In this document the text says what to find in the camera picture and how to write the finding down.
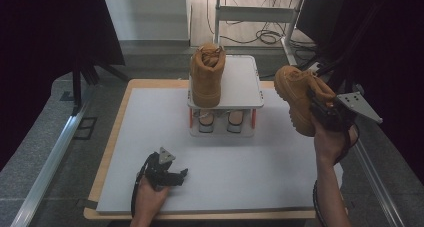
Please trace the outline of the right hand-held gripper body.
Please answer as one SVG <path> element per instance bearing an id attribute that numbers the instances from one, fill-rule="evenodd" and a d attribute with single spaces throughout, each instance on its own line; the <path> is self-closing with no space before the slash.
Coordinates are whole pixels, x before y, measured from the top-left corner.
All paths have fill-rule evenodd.
<path id="1" fill-rule="evenodd" d="M 326 130 L 334 132 L 348 130 L 357 115 L 364 116 L 376 123 L 383 122 L 383 119 L 359 91 L 339 94 L 331 104 L 324 102 L 315 102 L 315 104 L 325 111 L 325 119 L 319 122 Z"/>

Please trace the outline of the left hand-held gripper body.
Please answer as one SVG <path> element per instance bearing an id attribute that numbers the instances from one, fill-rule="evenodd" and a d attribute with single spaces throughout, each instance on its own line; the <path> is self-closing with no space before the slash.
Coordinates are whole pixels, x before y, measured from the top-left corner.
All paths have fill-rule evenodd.
<path id="1" fill-rule="evenodd" d="M 168 171 L 175 159 L 176 157 L 163 147 L 147 158 L 143 174 L 153 189 L 171 186 L 173 179 L 180 178 L 179 173 L 170 173 Z"/>

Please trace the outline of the tan suede boot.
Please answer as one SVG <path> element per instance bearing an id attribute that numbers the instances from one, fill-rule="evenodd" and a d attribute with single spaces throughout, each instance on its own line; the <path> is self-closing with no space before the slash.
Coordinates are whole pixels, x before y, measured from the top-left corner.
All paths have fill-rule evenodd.
<path id="1" fill-rule="evenodd" d="M 190 77 L 193 101 L 196 106 L 213 108 L 219 104 L 225 63 L 225 50 L 214 43 L 203 44 L 193 54 Z"/>
<path id="2" fill-rule="evenodd" d="M 324 97 L 326 104 L 331 104 L 336 97 L 333 90 L 314 71 L 301 71 L 293 66 L 283 66 L 276 72 L 274 88 L 277 94 L 289 104 L 289 116 L 295 130 L 308 137 L 315 135 L 308 89 L 311 88 Z"/>

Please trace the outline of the black sandal with silver strap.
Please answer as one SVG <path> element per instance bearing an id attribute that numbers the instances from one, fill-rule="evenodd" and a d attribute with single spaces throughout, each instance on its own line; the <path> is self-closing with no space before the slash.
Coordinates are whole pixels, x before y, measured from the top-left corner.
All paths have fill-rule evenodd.
<path id="1" fill-rule="evenodd" d="M 201 109 L 198 112 L 198 130 L 200 133 L 211 133 L 214 129 L 214 113 L 212 110 Z"/>
<path id="2" fill-rule="evenodd" d="M 242 110 L 231 111 L 227 118 L 227 131 L 231 133 L 240 133 L 242 131 L 243 119 L 244 112 Z"/>

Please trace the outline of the white two-tier shoe rack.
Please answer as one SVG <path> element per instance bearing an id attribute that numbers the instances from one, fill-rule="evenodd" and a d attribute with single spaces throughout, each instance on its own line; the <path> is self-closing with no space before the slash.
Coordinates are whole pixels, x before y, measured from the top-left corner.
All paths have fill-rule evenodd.
<path id="1" fill-rule="evenodd" d="M 228 55 L 221 79 L 221 98 L 213 108 L 213 131 L 200 131 L 200 107 L 194 103 L 192 78 L 189 78 L 188 100 L 189 131 L 194 137 L 252 137 L 255 133 L 256 110 L 264 106 L 259 74 L 255 59 L 249 55 Z M 240 132 L 228 130 L 232 111 L 242 111 Z"/>

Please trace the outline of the person's left hand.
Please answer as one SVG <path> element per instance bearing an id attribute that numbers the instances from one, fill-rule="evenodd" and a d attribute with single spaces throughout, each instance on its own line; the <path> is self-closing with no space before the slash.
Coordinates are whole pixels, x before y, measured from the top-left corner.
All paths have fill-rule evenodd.
<path id="1" fill-rule="evenodd" d="M 170 188 L 163 187 L 155 191 L 148 179 L 141 178 L 136 197 L 135 214 L 133 219 L 138 222 L 151 222 L 165 203 Z"/>

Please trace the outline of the white foam mat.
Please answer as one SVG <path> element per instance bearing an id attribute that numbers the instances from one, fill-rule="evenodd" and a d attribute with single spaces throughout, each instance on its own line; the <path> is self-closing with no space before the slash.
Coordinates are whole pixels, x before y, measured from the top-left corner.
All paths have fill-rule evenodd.
<path id="1" fill-rule="evenodd" d="M 127 214 L 137 173 L 160 148 L 175 156 L 171 169 L 187 170 L 166 212 L 309 207 L 316 179 L 312 139 L 291 125 L 287 104 L 263 92 L 251 137 L 194 137 L 185 89 L 132 91 L 97 210 Z"/>

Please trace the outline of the dark curtain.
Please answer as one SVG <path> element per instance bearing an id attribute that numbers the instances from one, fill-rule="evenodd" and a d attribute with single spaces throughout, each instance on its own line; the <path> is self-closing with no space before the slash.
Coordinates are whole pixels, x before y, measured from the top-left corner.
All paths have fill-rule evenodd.
<path id="1" fill-rule="evenodd" d="M 123 63 L 105 0 L 0 0 L 0 170 L 58 77 Z"/>
<path id="2" fill-rule="evenodd" d="M 365 89 L 384 118 L 383 132 L 424 185 L 424 0 L 305 0 L 297 28 L 333 62 L 373 7 L 377 13 L 330 86 L 350 78 Z"/>

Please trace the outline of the black tripod stand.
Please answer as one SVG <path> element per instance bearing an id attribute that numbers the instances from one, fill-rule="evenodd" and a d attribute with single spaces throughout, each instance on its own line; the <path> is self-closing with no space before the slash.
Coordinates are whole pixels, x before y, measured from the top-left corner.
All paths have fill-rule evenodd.
<path id="1" fill-rule="evenodd" d="M 99 75 L 95 70 L 95 67 L 99 66 L 106 70 L 110 74 L 118 77 L 120 80 L 127 82 L 129 77 L 124 73 L 117 70 L 111 64 L 100 60 L 97 57 L 87 57 L 79 53 L 76 55 L 75 62 L 72 67 L 72 86 L 73 86 L 73 111 L 72 115 L 76 116 L 81 112 L 83 106 L 82 100 L 82 89 L 81 89 L 81 77 L 84 77 L 86 83 L 91 85 L 97 85 L 99 82 Z"/>

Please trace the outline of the white metal desk frame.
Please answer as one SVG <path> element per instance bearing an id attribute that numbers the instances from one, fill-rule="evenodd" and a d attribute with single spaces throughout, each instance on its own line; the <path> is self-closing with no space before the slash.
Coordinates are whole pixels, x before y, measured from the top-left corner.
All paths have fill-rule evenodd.
<path id="1" fill-rule="evenodd" d="M 220 35 L 222 21 L 287 24 L 288 27 L 280 37 L 280 42 L 288 63 L 296 65 L 297 61 L 290 43 L 303 1 L 291 0 L 288 7 L 281 8 L 222 5 L 221 0 L 216 0 L 213 42 L 219 44 L 222 39 Z"/>

